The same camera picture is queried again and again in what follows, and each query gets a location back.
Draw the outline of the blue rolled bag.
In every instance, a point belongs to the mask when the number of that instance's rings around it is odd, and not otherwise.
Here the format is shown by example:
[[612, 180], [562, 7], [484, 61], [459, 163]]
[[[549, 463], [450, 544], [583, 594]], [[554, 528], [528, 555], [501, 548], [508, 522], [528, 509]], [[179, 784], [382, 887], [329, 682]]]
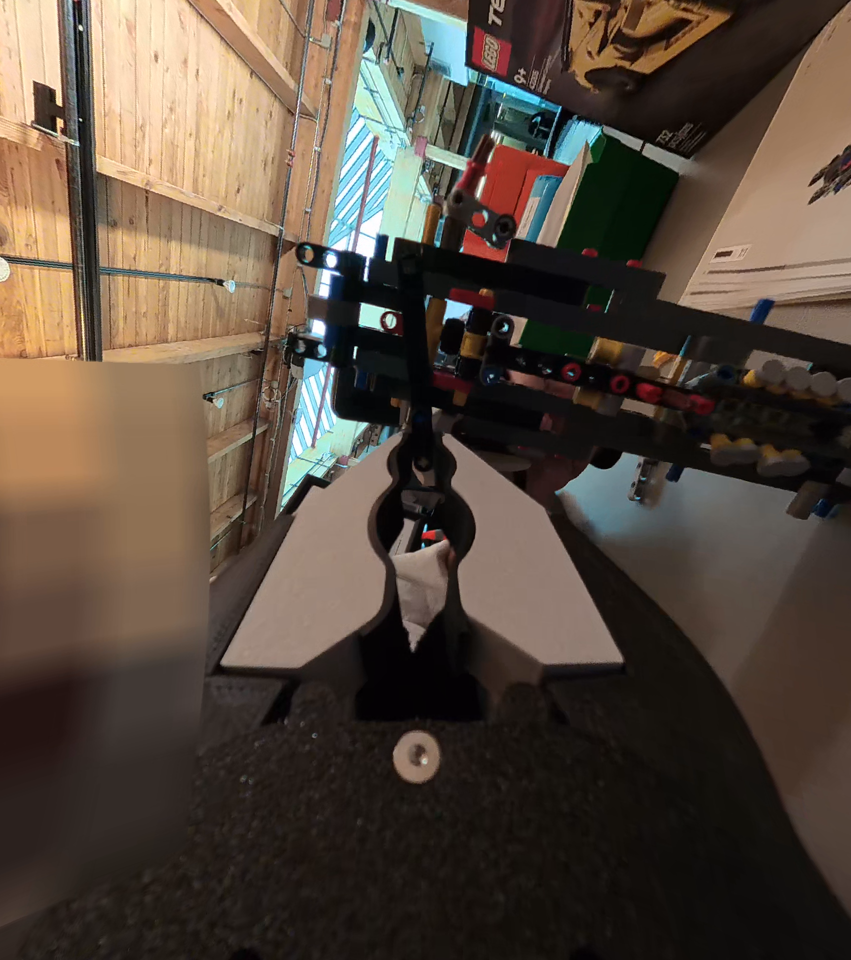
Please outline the blue rolled bag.
[[552, 217], [551, 211], [563, 181], [563, 176], [557, 174], [539, 174], [529, 180], [531, 189], [516, 228], [516, 239], [550, 248], [557, 245], [561, 231], [557, 225], [559, 215]]

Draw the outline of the white sheet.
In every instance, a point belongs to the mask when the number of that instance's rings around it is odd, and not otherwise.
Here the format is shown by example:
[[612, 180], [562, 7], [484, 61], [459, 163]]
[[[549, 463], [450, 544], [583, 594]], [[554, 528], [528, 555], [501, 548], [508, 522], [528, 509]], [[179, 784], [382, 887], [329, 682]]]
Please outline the white sheet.
[[576, 199], [583, 174], [592, 162], [591, 144], [586, 143], [574, 161], [568, 166], [546, 211], [536, 243], [556, 248], [559, 245], [565, 222]]

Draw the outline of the green storage bin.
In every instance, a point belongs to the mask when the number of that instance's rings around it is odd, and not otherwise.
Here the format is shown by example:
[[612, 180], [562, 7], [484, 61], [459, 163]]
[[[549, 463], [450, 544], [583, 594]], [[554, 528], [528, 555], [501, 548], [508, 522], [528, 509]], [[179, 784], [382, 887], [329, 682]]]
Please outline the green storage bin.
[[555, 249], [641, 261], [679, 175], [606, 133], [589, 144], [591, 162]]

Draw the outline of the person's left hand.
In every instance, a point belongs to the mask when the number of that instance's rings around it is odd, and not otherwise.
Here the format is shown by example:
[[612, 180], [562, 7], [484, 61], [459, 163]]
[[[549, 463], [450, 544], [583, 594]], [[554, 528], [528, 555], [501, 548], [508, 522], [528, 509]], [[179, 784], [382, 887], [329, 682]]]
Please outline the person's left hand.
[[596, 447], [590, 448], [581, 459], [552, 454], [533, 459], [525, 474], [525, 493], [549, 516], [563, 514], [559, 492], [587, 469], [596, 450]]

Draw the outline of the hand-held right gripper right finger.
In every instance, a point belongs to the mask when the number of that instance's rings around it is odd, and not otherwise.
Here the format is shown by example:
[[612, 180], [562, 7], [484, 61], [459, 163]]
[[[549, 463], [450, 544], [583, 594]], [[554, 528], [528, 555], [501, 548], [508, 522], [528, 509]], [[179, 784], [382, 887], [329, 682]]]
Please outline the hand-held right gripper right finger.
[[443, 446], [455, 462], [451, 489], [475, 527], [457, 567], [468, 671], [491, 697], [515, 684], [620, 673], [623, 654], [545, 509], [456, 438]]

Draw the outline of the lego set box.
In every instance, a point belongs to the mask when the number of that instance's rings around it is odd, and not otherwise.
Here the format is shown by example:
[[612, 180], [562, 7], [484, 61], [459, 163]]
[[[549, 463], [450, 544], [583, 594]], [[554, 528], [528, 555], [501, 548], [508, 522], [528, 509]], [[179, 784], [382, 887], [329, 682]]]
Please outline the lego set box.
[[842, 1], [469, 1], [467, 65], [689, 159]]

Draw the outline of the red felt bag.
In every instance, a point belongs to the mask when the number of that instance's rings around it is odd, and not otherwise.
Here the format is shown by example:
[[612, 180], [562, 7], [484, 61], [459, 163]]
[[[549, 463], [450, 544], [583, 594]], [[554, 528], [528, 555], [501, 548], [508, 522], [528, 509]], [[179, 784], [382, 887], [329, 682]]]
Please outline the red felt bag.
[[499, 144], [491, 153], [476, 197], [496, 213], [512, 214], [519, 226], [535, 181], [540, 176], [562, 179], [568, 170], [568, 164]]

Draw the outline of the lego instruction booklet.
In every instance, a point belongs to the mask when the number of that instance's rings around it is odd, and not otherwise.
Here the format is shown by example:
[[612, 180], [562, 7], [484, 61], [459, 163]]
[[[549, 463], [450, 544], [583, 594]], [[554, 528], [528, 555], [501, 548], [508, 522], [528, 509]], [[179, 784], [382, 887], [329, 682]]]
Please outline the lego instruction booklet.
[[809, 46], [681, 303], [851, 297], [851, 2]]

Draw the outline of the black thin lego beam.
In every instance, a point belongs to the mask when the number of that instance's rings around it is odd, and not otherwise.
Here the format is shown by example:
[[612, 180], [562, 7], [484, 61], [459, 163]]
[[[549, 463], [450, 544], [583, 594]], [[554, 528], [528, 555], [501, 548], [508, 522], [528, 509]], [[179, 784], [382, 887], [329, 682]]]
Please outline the black thin lego beam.
[[427, 295], [419, 254], [406, 253], [397, 266], [403, 321], [408, 402], [402, 407], [403, 449], [421, 484], [438, 489], [436, 438], [432, 421], [432, 360], [428, 343]]

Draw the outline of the lego chassis assembly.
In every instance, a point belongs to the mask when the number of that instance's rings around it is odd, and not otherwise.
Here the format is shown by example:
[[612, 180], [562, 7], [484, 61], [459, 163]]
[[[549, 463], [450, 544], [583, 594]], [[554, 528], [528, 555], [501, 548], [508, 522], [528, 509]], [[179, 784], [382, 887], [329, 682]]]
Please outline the lego chassis assembly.
[[515, 457], [560, 455], [638, 466], [643, 501], [658, 469], [698, 471], [792, 493], [794, 517], [851, 500], [851, 346], [663, 301], [664, 276], [635, 261], [540, 246], [477, 197], [483, 145], [444, 202], [439, 245], [387, 240], [374, 254], [300, 243], [327, 271], [310, 309], [322, 336], [289, 333], [284, 362], [323, 364], [339, 421], [396, 428], [409, 385], [398, 266], [420, 256], [432, 362], [438, 488], [398, 447], [402, 489], [432, 515], [452, 492], [451, 437]]

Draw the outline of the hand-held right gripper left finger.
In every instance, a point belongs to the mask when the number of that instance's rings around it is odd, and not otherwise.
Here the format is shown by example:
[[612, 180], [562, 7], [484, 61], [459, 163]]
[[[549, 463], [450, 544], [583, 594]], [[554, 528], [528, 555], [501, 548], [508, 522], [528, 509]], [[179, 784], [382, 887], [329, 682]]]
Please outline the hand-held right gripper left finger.
[[310, 491], [220, 659], [227, 673], [320, 681], [347, 695], [398, 678], [404, 626], [389, 550], [404, 526], [402, 435]]

